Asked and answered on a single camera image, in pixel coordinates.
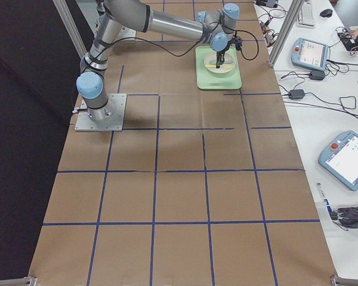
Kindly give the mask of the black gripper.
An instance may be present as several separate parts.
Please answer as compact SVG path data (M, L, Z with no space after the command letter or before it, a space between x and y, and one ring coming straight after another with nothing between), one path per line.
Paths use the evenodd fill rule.
M216 65L215 65L216 69L219 69L220 65L224 64L224 61L225 61L224 55L225 55L225 51L217 52L217 59L216 59Z

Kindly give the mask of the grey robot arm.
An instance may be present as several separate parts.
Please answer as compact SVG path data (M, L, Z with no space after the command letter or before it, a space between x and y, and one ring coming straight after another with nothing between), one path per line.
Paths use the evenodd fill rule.
M88 117L95 123L103 123L116 111L105 91L104 73L110 50L120 41L118 34L122 27L207 43L217 53L216 67L219 68L232 43L240 15L240 8L234 3L225 4L220 10L201 11L195 20L155 11L141 1L105 1L103 6L104 16L90 50L81 59L81 75L76 80Z

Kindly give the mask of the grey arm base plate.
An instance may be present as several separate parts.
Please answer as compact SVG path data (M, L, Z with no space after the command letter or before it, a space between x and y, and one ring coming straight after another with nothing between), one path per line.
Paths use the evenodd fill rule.
M101 109L87 107L82 100L81 106L73 110L77 114L75 131L77 132L121 132L124 125L127 94L107 94L108 102Z

